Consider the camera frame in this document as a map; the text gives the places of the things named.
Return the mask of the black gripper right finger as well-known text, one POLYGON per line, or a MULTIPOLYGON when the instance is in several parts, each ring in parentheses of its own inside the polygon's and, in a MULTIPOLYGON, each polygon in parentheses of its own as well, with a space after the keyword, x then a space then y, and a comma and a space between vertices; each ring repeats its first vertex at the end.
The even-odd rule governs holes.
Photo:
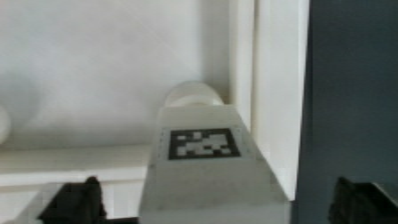
POLYGON ((329 223, 398 224, 398 200, 377 183, 354 183, 338 178, 329 223))

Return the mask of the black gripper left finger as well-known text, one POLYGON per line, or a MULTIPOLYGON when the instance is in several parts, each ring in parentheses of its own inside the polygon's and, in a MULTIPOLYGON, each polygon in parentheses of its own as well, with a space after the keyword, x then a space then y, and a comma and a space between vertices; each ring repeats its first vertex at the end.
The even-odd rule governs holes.
POLYGON ((139 224, 137 217, 109 219, 98 178, 68 182, 37 215, 43 224, 139 224))

